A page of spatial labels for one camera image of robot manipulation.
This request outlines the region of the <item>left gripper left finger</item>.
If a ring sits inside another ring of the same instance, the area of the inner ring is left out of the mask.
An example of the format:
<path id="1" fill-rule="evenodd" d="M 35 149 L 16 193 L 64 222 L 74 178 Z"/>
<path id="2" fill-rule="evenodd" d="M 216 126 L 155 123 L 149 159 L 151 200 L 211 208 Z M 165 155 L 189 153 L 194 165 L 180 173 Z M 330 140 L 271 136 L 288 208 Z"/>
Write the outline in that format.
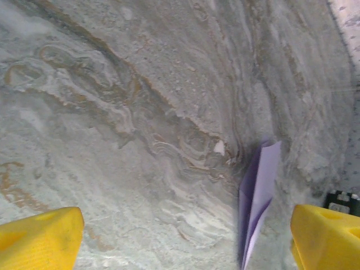
<path id="1" fill-rule="evenodd" d="M 0 270 L 73 270 L 82 243 L 79 207 L 0 225 Z"/>

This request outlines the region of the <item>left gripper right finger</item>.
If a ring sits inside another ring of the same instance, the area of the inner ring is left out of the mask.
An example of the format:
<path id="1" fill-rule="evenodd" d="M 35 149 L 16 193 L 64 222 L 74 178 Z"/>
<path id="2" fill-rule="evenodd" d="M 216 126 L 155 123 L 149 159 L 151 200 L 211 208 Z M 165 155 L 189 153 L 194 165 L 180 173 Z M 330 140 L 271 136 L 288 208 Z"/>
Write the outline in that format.
<path id="1" fill-rule="evenodd" d="M 360 270 L 360 217 L 296 205 L 290 228 L 299 270 Z"/>

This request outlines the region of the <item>lavender cloth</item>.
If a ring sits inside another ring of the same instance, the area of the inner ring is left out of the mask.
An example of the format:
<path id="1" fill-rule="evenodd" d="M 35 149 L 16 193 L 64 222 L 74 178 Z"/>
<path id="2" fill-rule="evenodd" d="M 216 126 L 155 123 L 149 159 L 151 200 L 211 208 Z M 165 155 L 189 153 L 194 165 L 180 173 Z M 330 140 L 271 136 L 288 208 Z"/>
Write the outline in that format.
<path id="1" fill-rule="evenodd" d="M 260 144 L 238 189 L 237 258 L 240 270 L 246 270 L 273 199 L 281 144 L 280 141 Z"/>

